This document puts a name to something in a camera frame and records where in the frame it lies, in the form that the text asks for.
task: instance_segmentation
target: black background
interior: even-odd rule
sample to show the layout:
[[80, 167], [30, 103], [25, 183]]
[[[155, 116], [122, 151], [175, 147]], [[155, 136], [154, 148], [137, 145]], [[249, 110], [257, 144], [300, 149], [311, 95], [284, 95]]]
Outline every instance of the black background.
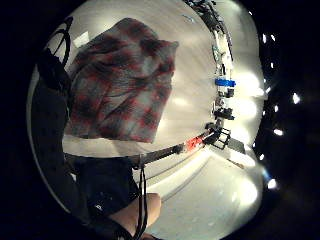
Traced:
[[[1, 239], [94, 239], [58, 206], [37, 172], [28, 144], [25, 104], [34, 63], [49, 35], [84, 1], [8, 1], [1, 7]], [[261, 49], [274, 86], [265, 104], [266, 118], [256, 153], [277, 178], [280, 190], [265, 190], [257, 216], [226, 239], [319, 239], [319, 64], [316, 5], [299, 0], [243, 0], [259, 33], [277, 37]], [[290, 103], [293, 91], [300, 105]], [[271, 112], [279, 104], [278, 115]], [[274, 124], [286, 135], [268, 132]]]

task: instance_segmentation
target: black cable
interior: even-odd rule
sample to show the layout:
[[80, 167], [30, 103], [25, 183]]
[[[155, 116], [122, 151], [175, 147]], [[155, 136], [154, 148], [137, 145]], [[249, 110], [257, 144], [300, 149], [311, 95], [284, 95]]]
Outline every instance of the black cable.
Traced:
[[142, 170], [140, 171], [140, 182], [139, 182], [139, 219], [136, 233], [133, 236], [134, 240], [139, 240], [142, 222]]
[[[69, 33], [69, 30], [70, 30], [70, 27], [71, 27], [72, 22], [73, 22], [73, 17], [68, 17], [68, 18], [66, 18], [66, 19], [63, 21], [63, 23], [66, 24], [66, 29], [65, 29], [65, 31], [68, 32], [68, 33]], [[57, 51], [58, 51], [59, 48], [61, 47], [61, 45], [62, 45], [62, 43], [63, 43], [64, 40], [65, 40], [65, 37], [63, 37], [63, 38], [60, 40], [60, 43], [59, 43], [57, 49], [54, 51], [53, 55], [56, 55]]]

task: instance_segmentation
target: bright light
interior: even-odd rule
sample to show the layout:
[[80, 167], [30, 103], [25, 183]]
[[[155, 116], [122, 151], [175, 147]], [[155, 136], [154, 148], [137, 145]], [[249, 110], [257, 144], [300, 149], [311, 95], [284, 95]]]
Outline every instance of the bright light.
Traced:
[[275, 179], [271, 179], [268, 182], [268, 189], [275, 189], [277, 187], [277, 182]]
[[233, 113], [237, 118], [253, 119], [258, 114], [257, 104], [250, 98], [230, 98], [229, 106], [234, 109]]
[[184, 98], [174, 98], [172, 101], [179, 106], [187, 106], [188, 105], [188, 102]]
[[265, 34], [262, 34], [262, 41], [263, 43], [267, 42], [267, 36]]
[[274, 134], [278, 135], [278, 136], [283, 136], [283, 131], [280, 129], [275, 129], [273, 130]]
[[240, 193], [241, 202], [247, 206], [253, 204], [258, 197], [257, 187], [249, 179], [244, 180], [238, 193]]
[[300, 102], [300, 97], [296, 93], [293, 94], [292, 99], [294, 104], [298, 104]]
[[74, 45], [79, 48], [89, 42], [89, 32], [84, 32], [73, 40]]
[[256, 96], [263, 96], [264, 95], [264, 91], [262, 88], [257, 88], [256, 92], [255, 92]]

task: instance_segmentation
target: plaid fabric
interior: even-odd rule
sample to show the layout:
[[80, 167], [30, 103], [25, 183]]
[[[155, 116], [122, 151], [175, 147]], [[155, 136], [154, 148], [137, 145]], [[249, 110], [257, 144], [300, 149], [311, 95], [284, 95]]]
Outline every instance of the plaid fabric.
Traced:
[[90, 41], [68, 70], [73, 104], [65, 133], [153, 142], [178, 45], [130, 18]]

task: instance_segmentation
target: light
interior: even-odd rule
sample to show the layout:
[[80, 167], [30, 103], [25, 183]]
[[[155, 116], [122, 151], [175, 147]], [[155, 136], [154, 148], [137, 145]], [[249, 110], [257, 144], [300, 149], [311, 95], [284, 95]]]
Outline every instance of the light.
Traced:
[[251, 180], [244, 180], [239, 190], [241, 204], [251, 206], [257, 200], [258, 190]]
[[184, 98], [174, 98], [172, 101], [176, 105], [179, 105], [179, 106], [182, 106], [182, 107], [188, 105], [188, 102]]
[[267, 36], [265, 34], [262, 34], [262, 41], [263, 43], [267, 42]]
[[255, 91], [255, 95], [256, 96], [263, 96], [264, 95], [264, 91], [262, 88], [257, 88]]
[[73, 40], [74, 45], [79, 48], [89, 42], [89, 32], [84, 32]]
[[271, 179], [268, 182], [268, 189], [275, 189], [277, 187], [277, 182], [275, 179]]
[[283, 136], [283, 131], [280, 129], [274, 129], [273, 132], [274, 132], [274, 134], [276, 134], [278, 136]]
[[292, 96], [292, 100], [294, 104], [298, 104], [300, 102], [300, 97], [298, 96], [298, 94], [294, 93]]

